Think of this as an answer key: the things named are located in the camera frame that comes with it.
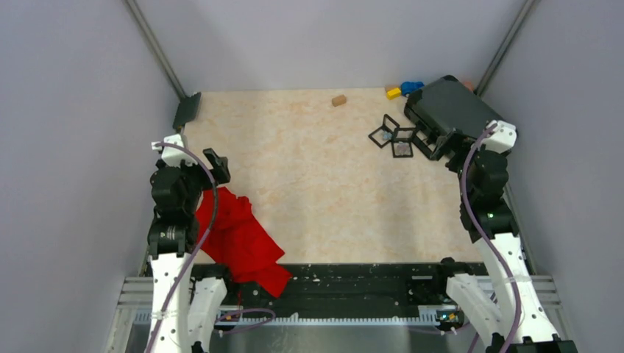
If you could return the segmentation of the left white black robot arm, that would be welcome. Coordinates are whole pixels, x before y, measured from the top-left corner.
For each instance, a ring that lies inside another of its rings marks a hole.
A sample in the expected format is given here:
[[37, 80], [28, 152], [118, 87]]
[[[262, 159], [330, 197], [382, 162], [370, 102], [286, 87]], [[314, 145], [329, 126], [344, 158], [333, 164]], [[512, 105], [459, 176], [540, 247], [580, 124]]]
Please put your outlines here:
[[149, 228], [152, 314], [146, 352], [208, 352], [221, 304], [235, 297], [234, 281], [192, 274], [195, 258], [208, 239], [199, 231], [196, 210], [205, 190], [230, 181], [228, 159], [202, 152], [209, 165], [187, 151], [171, 165], [164, 159], [150, 178], [155, 203]]

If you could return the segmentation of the red t-shirt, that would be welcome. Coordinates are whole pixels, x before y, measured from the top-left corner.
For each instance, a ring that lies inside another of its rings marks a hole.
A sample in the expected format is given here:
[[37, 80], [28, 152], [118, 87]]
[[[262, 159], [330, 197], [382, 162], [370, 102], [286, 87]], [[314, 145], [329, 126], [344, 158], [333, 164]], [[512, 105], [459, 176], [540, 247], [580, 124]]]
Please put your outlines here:
[[215, 219], [210, 190], [203, 192], [196, 211], [200, 233], [213, 226], [201, 250], [215, 263], [225, 265], [235, 283], [255, 282], [271, 296], [279, 297], [291, 278], [291, 273], [277, 263], [285, 255], [284, 250], [254, 216], [247, 197], [237, 196], [225, 187], [218, 188], [217, 195]]

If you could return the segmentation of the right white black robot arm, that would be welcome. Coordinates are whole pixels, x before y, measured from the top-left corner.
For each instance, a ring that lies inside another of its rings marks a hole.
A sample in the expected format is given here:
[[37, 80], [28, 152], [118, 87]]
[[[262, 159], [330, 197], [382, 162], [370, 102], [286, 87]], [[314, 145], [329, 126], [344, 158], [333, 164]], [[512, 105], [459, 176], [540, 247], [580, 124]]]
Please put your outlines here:
[[548, 318], [522, 255], [520, 231], [503, 198], [507, 151], [496, 124], [472, 144], [458, 172], [462, 224], [481, 255], [492, 285], [488, 295], [474, 274], [446, 260], [431, 283], [433, 297], [455, 302], [486, 352], [576, 352]]

